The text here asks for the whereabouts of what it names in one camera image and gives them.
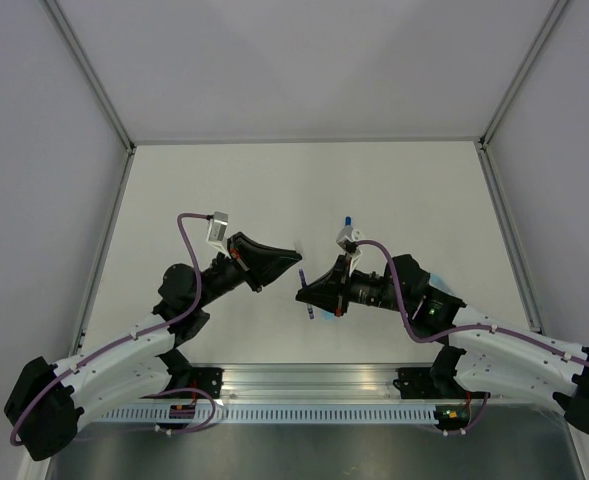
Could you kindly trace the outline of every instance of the table surface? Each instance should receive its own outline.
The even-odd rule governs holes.
[[[158,303],[164,271],[189,256],[181,212],[229,214],[227,233],[302,249],[303,262],[260,294],[241,285],[206,307],[209,323],[181,351],[193,363],[424,363],[399,315],[361,305],[326,318],[294,300],[333,265],[345,216],[393,255],[411,253],[467,303],[527,329],[472,142],[140,146],[112,236],[84,348],[123,332]],[[188,220],[202,269],[215,256],[206,222]],[[359,269],[383,272],[363,247]]]

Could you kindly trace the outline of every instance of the purple cable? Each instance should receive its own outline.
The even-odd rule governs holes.
[[[429,337],[421,338],[421,337],[417,336],[414,333],[414,331],[412,330],[412,326],[410,325],[410,322],[408,320],[407,311],[405,310],[405,303],[403,302],[403,293],[401,291],[401,282],[398,278],[398,273],[396,272],[396,267],[394,266],[394,260],[392,259],[392,255],[390,255],[390,252],[381,243],[379,243],[375,240],[360,240],[360,241],[356,242],[356,245],[373,245],[374,247],[378,248],[381,251],[381,253],[383,253],[383,256],[385,256],[385,260],[387,261],[387,264],[390,268],[390,272],[392,273],[392,283],[394,284],[394,293],[396,294],[396,302],[398,303],[398,309],[401,314],[401,320],[403,321],[403,326],[405,327],[405,330],[407,331],[407,334],[409,335],[409,337],[413,341],[415,341],[416,343],[434,342],[436,340],[439,340],[440,338],[446,337],[446,336],[451,335],[453,333],[467,332],[470,330],[482,330],[482,331],[486,331],[486,332],[489,332],[492,330],[492,327],[489,325],[462,325],[460,327],[454,327],[454,328],[450,328],[448,330],[444,330],[444,331],[439,332],[435,335],[430,335]],[[542,348],[543,350],[553,353],[554,355],[558,355],[560,357],[564,357],[565,353],[566,353],[563,350],[560,350],[558,348],[547,345],[546,343],[543,343],[543,342],[536,340],[534,338],[530,338],[523,333],[515,332],[513,330],[509,330],[504,327],[498,327],[495,330],[495,332],[502,333],[503,335],[507,335],[509,337],[517,338],[519,340],[530,343],[531,345]],[[589,368],[589,362],[587,360],[583,360],[582,358],[577,358],[577,357],[572,356],[569,358],[569,361],[577,363],[579,365],[582,365],[583,367]],[[481,406],[481,410],[479,411],[479,413],[477,414],[475,419],[472,422],[470,422],[470,424],[465,428],[466,431],[469,430],[470,428],[472,428],[474,425],[476,425],[476,423],[478,422],[478,418],[482,415],[483,411],[485,410],[486,404],[487,404],[487,396],[484,399],[483,405]]]
[[[202,215],[200,213],[181,213],[176,218],[176,223],[178,224],[178,229],[181,232],[181,237],[183,237],[183,242],[185,242],[185,246],[187,247],[187,251],[190,254],[190,259],[192,260],[192,264],[194,265],[194,274],[195,274],[194,276],[196,277],[196,296],[194,297],[194,302],[192,302],[192,305],[190,305],[190,308],[185,310],[180,315],[177,315],[172,320],[170,320],[168,322],[161,323],[159,325],[154,325],[152,327],[148,327],[148,328],[145,328],[145,329],[139,331],[138,337],[142,337],[143,335],[147,335],[149,333],[152,333],[156,330],[160,330],[162,328],[167,328],[170,325],[175,324],[176,322],[180,322],[181,320],[183,320],[185,317],[187,317],[189,314],[191,314],[196,309],[196,307],[198,306],[198,302],[201,300],[201,292],[203,289],[203,284],[201,282],[201,272],[198,267],[198,261],[196,259],[196,254],[194,253],[194,249],[192,248],[192,244],[190,243],[189,239],[187,238],[187,233],[185,232],[185,227],[183,227],[183,219],[184,218],[200,218],[202,220],[208,220],[208,216]],[[130,341],[134,341],[131,335],[127,335],[123,338],[119,338],[118,340],[114,340],[113,342],[108,343],[107,345],[99,348],[97,351],[95,351],[91,355],[88,355],[87,357],[82,359],[80,362],[78,362],[78,364],[76,366],[77,366],[77,368],[84,367],[85,365],[87,365],[89,362],[91,362],[95,358],[103,355],[105,352],[108,352],[109,350],[111,350],[115,347],[118,347],[119,345],[122,345],[124,343],[130,342]],[[34,410],[34,407],[36,406],[36,404],[38,402],[40,402],[41,399],[45,395],[47,395],[50,390],[52,390],[52,388],[54,388],[56,385],[58,385],[65,378],[69,377],[72,373],[73,373],[73,371],[71,369],[65,370],[58,377],[56,377],[54,380],[52,380],[50,383],[48,383],[47,386],[43,390],[41,390],[38,393],[38,395],[36,395],[34,397],[34,399],[27,405],[25,410],[23,410],[23,413],[21,413],[21,415],[18,417],[18,420],[16,421],[16,424],[14,425],[14,428],[12,429],[12,433],[10,434],[10,443],[12,445],[14,445],[15,447],[19,447],[19,446],[23,445],[23,442],[19,441],[17,436],[18,436],[18,431],[23,426],[23,423],[25,422],[25,419],[27,418],[27,416],[32,412],[32,410]]]
[[[205,420],[203,420],[203,422],[199,423],[195,427],[185,427],[185,428],[177,428],[177,429],[167,428],[167,429],[160,429],[159,432],[166,433],[168,430],[171,430],[172,431],[171,435],[177,435],[177,434],[184,434],[184,433],[200,432],[201,430],[205,430],[206,428],[209,428],[209,426],[210,426],[209,424],[214,419],[214,415],[216,414],[216,402],[211,397],[211,395],[209,393],[205,392],[204,390],[201,390],[199,388],[187,388],[187,387],[186,388],[175,388],[173,390],[167,390],[166,392],[155,393],[154,395],[148,395],[145,398],[160,398],[160,397],[165,397],[167,395],[173,395],[175,393],[196,393],[196,394],[204,397],[207,401],[210,402],[210,405],[212,405],[212,413],[210,413],[210,415]],[[89,442],[89,441],[93,441],[93,440],[102,440],[104,438],[113,437],[116,435],[120,435],[121,433],[149,432],[149,431],[154,431],[154,430],[155,430],[154,428],[150,428],[150,427],[133,427],[133,428],[127,428],[124,430],[117,430],[116,432],[108,433],[107,435],[99,435],[99,436],[95,436],[95,437],[75,438],[74,441],[76,441],[76,442]]]

